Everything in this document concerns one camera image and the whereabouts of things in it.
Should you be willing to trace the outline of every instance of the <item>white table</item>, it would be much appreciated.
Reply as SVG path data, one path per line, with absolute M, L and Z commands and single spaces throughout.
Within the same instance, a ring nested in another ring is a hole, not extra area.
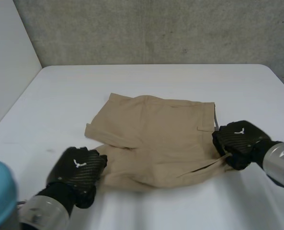
M 220 125 L 246 119 L 284 141 L 284 85 L 262 65 L 47 67 L 0 122 L 0 160 L 20 200 L 44 188 L 67 147 L 99 145 L 84 129 L 111 92 L 215 102 Z M 89 229 L 284 230 L 284 189 L 251 165 L 190 187 L 98 195 L 72 214 L 69 230 Z

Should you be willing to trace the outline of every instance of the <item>beige fabric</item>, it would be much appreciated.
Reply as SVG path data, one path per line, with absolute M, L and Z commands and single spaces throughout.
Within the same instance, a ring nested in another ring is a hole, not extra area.
M 104 143 L 102 185 L 147 191 L 203 182 L 226 170 L 212 144 L 214 103 L 125 97 L 112 93 L 86 125 Z

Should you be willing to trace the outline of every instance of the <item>bird logo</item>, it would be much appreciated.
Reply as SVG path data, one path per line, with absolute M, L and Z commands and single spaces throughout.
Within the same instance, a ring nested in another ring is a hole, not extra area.
M 79 167 L 82 167 L 82 166 L 86 165 L 86 163 L 83 163 L 83 164 L 77 163 L 75 159 L 74 159 L 74 163 L 76 165 L 76 168 L 79 168 Z
M 244 134 L 244 128 L 242 128 L 242 131 L 240 131 L 240 132 L 234 132 L 235 134 Z

